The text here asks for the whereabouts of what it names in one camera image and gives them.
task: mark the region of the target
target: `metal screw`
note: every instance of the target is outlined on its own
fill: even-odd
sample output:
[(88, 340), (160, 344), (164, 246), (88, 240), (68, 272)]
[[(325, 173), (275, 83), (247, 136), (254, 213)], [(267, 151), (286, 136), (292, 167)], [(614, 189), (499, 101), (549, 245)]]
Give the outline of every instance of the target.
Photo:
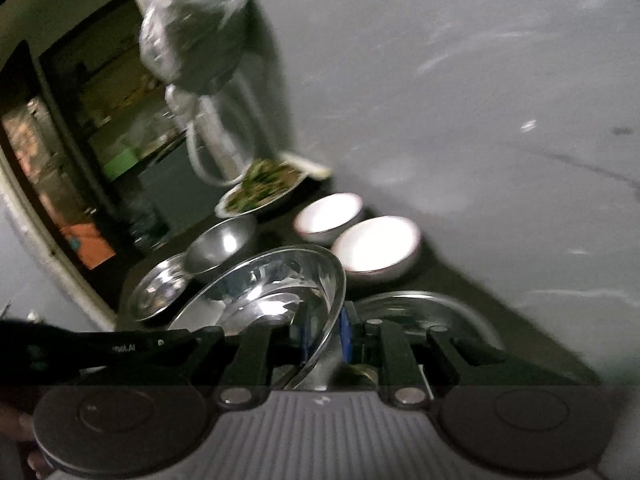
[(400, 404), (420, 404), (424, 402), (426, 398), (427, 394), (420, 388), (415, 388), (414, 386), (396, 390), (396, 400), (400, 402)]
[(225, 404), (244, 404), (251, 400), (251, 391), (247, 388), (227, 388), (220, 394)]

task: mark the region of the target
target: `black circular pad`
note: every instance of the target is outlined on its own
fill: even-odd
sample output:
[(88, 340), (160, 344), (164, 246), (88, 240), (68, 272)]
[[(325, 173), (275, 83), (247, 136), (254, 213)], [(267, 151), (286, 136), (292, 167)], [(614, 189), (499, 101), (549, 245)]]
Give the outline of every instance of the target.
[(187, 455), (206, 423), (205, 401), (189, 385), (57, 386), (34, 413), (47, 459), (83, 478), (159, 470)]
[(590, 386), (457, 386), (440, 424), (463, 452), (519, 474), (585, 468), (612, 434), (608, 404)]

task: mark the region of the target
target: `bowl rim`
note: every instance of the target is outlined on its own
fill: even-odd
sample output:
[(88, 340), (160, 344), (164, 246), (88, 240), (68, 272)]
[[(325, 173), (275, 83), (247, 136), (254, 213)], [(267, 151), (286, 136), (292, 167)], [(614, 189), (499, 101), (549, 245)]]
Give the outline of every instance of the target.
[(234, 254), (237, 254), (239, 251), (242, 250), (242, 248), (247, 244), (248, 241), (251, 240), (251, 238), (253, 238), (256, 234), (257, 228), (258, 228), (258, 221), (255, 219), (255, 217), (251, 214), (243, 214), (240, 216), (233, 216), (231, 218), (226, 218), (224, 219), (222, 222), (218, 222), (215, 225), (212, 225), (209, 229), (207, 229), (206, 231), (204, 231), (203, 233), (199, 234), (198, 237), (189, 244), (189, 246), (187, 247), (187, 250), (184, 251), (183, 255), (184, 255), (184, 259), (182, 261), (182, 268), (184, 270), (184, 272), (186, 272), (189, 276), (199, 276), (201, 274), (204, 274), (205, 272), (209, 272), (210, 270), (213, 269), (217, 269), (220, 265), (224, 264), (226, 262), (226, 260), (223, 260), (222, 262), (218, 263), (217, 265), (208, 267), (207, 269), (203, 269), (203, 270), (199, 270), (198, 272), (191, 272), (190, 270), (187, 270), (187, 260), (188, 260), (188, 254), (189, 251), (191, 250), (191, 248), (202, 238), (205, 237), (205, 235), (209, 234), (212, 231), (215, 231), (217, 228), (219, 228), (222, 224), (226, 224), (226, 223), (233, 223), (233, 222), (245, 222), (247, 227), (249, 229), (251, 229), (251, 234), (249, 235), (249, 237), (247, 238), (247, 241), (238, 246), (238, 248), (232, 253), (230, 254), (226, 260), (228, 260), (229, 258), (231, 258)]
[(368, 220), (365, 220), (363, 222), (360, 222), (360, 223), (348, 228), (345, 232), (343, 232), (337, 238), (337, 240), (331, 246), (331, 252), (335, 254), (334, 251), (337, 251), (338, 245), (340, 243), (344, 242), (344, 239), (346, 238), (346, 235), (348, 235), (352, 229), (360, 227), (361, 225), (366, 224), (368, 222), (373, 222), (373, 221), (376, 221), (376, 220), (380, 220), (381, 218), (393, 218), (393, 219), (399, 219), (399, 220), (407, 222), (407, 225), (409, 226), (411, 231), (414, 232), (414, 235), (415, 235), (415, 239), (414, 239), (414, 242), (412, 243), (411, 250), (407, 254), (405, 254), (405, 256), (403, 256), (399, 260), (393, 262), (392, 264), (389, 264), (389, 265), (387, 265), (385, 267), (379, 267), (377, 269), (371, 269), (371, 270), (353, 270), (347, 264), (345, 264), (342, 261), (340, 261), (340, 263), (342, 264), (342, 268), (344, 269), (344, 271), (347, 274), (351, 274), (353, 276), (369, 276), (369, 275), (374, 275), (374, 274), (379, 274), (379, 273), (385, 272), (386, 270), (392, 269), (396, 265), (401, 264), (402, 262), (404, 262), (405, 260), (407, 260), (408, 258), (413, 256), (415, 254), (415, 251), (417, 251), (420, 248), (420, 245), (422, 243), (422, 231), (420, 230), (420, 228), (418, 227), (418, 224), (416, 222), (414, 222), (413, 220), (411, 220), (410, 218), (407, 218), (405, 216), (384, 215), (384, 216), (376, 216), (375, 218), (370, 218)]
[[(322, 202), (323, 200), (327, 200), (329, 198), (332, 198), (334, 196), (337, 195), (348, 195), (351, 197), (354, 197), (356, 199), (356, 202), (358, 203), (358, 210), (356, 211), (356, 213), (351, 216), (351, 218), (349, 218), (346, 222), (342, 222), (341, 224), (338, 224), (337, 226), (331, 227), (329, 229), (324, 229), (323, 231), (306, 231), (300, 228), (300, 217), (302, 216), (302, 213), (304, 213), (306, 210), (308, 210), (311, 206), (318, 204), (319, 202)], [(340, 192), (340, 193), (331, 193), (330, 195), (327, 196), (323, 196), (322, 198), (319, 198), (318, 200), (314, 200), (311, 204), (306, 205), (297, 215), (296, 217), (293, 219), (293, 229), (295, 232), (297, 232), (299, 235), (324, 235), (324, 234), (328, 234), (331, 231), (334, 231), (340, 227), (342, 227), (343, 225), (347, 225), (349, 222), (353, 221), (354, 218), (357, 218), (358, 215), (363, 211), (364, 209), (364, 200), (362, 199), (362, 197), (359, 194), (356, 193), (351, 193), (351, 192)]]
[(161, 262), (159, 262), (158, 264), (154, 265), (153, 268), (151, 270), (149, 270), (148, 273), (146, 273), (142, 279), (140, 279), (140, 281), (138, 282), (138, 284), (135, 286), (135, 288), (133, 289), (133, 291), (131, 292), (131, 294), (129, 295), (129, 297), (127, 298), (127, 311), (129, 314), (131, 314), (133, 316), (133, 318), (136, 321), (146, 321), (148, 319), (151, 319), (153, 316), (156, 316), (157, 314), (160, 314), (161, 312), (164, 312), (166, 309), (168, 309), (172, 304), (173, 301), (169, 302), (168, 304), (166, 304), (165, 306), (160, 307), (159, 309), (155, 310), (152, 314), (149, 314), (148, 316), (145, 317), (140, 317), (137, 316), (135, 314), (135, 310), (137, 309), (137, 298), (140, 295), (140, 292), (143, 289), (143, 283), (145, 283), (147, 280), (147, 277), (150, 276), (153, 272), (156, 272), (156, 269), (160, 266), (164, 266), (165, 264), (168, 264), (169, 262), (176, 262), (177, 266), (180, 267), (180, 270), (182, 271), (182, 275), (185, 279), (185, 285), (183, 286), (182, 290), (180, 291), (180, 293), (184, 292), (184, 289), (187, 288), (187, 285), (189, 285), (189, 282), (191, 281), (191, 274), (189, 274), (188, 272), (186, 272), (184, 270), (184, 255), (186, 253), (177, 253), (174, 254), (173, 256), (169, 256), (168, 258), (162, 260)]
[(347, 276), (344, 272), (344, 268), (342, 267), (342, 264), (338, 259), (338, 257), (335, 256), (335, 254), (333, 254), (329, 249), (325, 249), (324, 247), (313, 245), (313, 244), (296, 244), (296, 245), (278, 247), (276, 249), (272, 249), (269, 251), (264, 251), (263, 253), (260, 253), (260, 254), (256, 254), (255, 256), (251, 256), (250, 258), (246, 259), (244, 262), (240, 262), (236, 266), (233, 266), (231, 269), (229, 269), (227, 272), (224, 272), (221, 276), (217, 277), (213, 282), (209, 283), (209, 285), (205, 286), (198, 294), (196, 294), (193, 298), (191, 298), (189, 300), (189, 303), (187, 303), (180, 310), (180, 312), (178, 312), (178, 314), (176, 314), (176, 316), (170, 321), (168, 325), (168, 329), (171, 330), (171, 327), (174, 325), (176, 321), (178, 321), (178, 318), (184, 312), (187, 311), (187, 308), (190, 306), (191, 303), (195, 302), (197, 299), (203, 296), (211, 287), (217, 285), (220, 281), (225, 279), (232, 272), (236, 272), (237, 270), (243, 267), (248, 267), (254, 262), (256, 262), (257, 260), (260, 260), (265, 256), (270, 256), (272, 254), (278, 254), (278, 253), (285, 253), (292, 250), (308, 251), (311, 253), (321, 253), (323, 256), (326, 256), (329, 260), (332, 261), (337, 271), (335, 297), (334, 297), (334, 300), (331, 302), (331, 305), (329, 306), (327, 320), (324, 326), (322, 327), (322, 330), (318, 333), (318, 336), (316, 336), (316, 340), (314, 341), (313, 346), (310, 348), (310, 357), (306, 361), (306, 363), (304, 363), (302, 367), (300, 367), (300, 369), (296, 372), (295, 376), (287, 382), (286, 386), (284, 386), (284, 389), (286, 390), (296, 388), (302, 383), (302, 381), (306, 378), (309, 372), (316, 366), (316, 364), (318, 364), (318, 361), (322, 356), (322, 351), (329, 343), (329, 339), (331, 338), (331, 335), (334, 332), (334, 328), (338, 323), (340, 312), (342, 311), (342, 306), (344, 304), (345, 296), (347, 293)]

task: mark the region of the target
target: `plastic bag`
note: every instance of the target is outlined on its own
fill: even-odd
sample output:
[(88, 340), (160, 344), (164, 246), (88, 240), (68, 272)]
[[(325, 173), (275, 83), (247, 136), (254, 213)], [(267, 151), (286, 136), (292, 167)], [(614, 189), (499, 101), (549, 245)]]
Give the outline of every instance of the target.
[(140, 56), (165, 83), (214, 94), (238, 66), (249, 0), (137, 0), (145, 9)]

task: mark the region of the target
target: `white bowl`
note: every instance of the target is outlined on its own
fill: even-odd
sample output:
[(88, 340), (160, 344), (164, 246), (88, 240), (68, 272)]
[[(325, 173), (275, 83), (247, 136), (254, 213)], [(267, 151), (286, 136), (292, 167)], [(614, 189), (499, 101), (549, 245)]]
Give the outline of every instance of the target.
[(293, 221), (298, 235), (313, 244), (330, 246), (364, 217), (364, 202), (353, 193), (335, 193), (306, 206)]
[(348, 278), (356, 282), (390, 282), (417, 261), (422, 234), (408, 218), (381, 216), (346, 230), (332, 247)]

